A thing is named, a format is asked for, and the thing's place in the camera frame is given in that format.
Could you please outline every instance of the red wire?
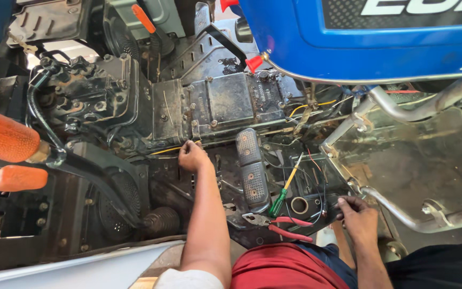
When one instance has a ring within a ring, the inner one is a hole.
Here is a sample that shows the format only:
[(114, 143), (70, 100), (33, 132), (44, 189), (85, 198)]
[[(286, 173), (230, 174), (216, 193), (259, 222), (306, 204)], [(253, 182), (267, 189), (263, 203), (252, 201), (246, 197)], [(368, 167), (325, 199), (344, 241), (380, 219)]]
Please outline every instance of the red wire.
[(318, 170), (319, 170), (320, 172), (322, 172), (322, 170), (321, 170), (320, 167), (318, 166), (317, 162), (311, 157), (310, 149), (307, 149), (307, 153), (310, 155), (311, 161), (312, 161), (314, 164), (316, 164)]
[(420, 93), (417, 90), (385, 90), (386, 93)]

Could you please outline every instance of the screwdriver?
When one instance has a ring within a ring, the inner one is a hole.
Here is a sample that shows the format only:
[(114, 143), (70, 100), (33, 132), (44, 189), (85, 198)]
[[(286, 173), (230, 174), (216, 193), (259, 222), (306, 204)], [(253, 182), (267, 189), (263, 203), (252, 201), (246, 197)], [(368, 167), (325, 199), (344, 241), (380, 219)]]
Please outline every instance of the screwdriver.
[(297, 171), (297, 168), (299, 167), (299, 163), (303, 155), (304, 153), (300, 154), (299, 160), (295, 164), (295, 167), (292, 170), (292, 173), (288, 177), (288, 181), (286, 181), (284, 188), (281, 189), (281, 193), (279, 194), (279, 197), (277, 197), (272, 207), (270, 207), (270, 210), (268, 210), (268, 214), (270, 215), (270, 217), (276, 218), (277, 215), (279, 214), (279, 211), (281, 210), (281, 205), (283, 204), (283, 201), (286, 198), (286, 192), (287, 192), (286, 189), (288, 189), (288, 186), (292, 182), (292, 179), (294, 178), (295, 172)]

